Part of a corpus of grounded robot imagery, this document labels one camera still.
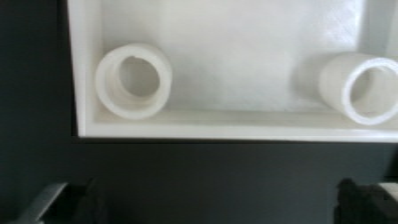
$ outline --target white box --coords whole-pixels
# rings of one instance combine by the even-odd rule
[[[398,142],[325,105],[322,66],[343,52],[398,53],[396,0],[69,0],[80,137]],[[105,54],[130,43],[172,64],[167,106],[119,118],[96,96]]]

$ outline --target round opening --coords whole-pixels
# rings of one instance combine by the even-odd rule
[[[389,68],[368,69],[352,86],[350,100],[355,112],[379,117],[398,104],[398,76]]]
[[[148,61],[137,57],[126,58],[119,68],[123,88],[139,97],[155,94],[160,86],[158,72]]]

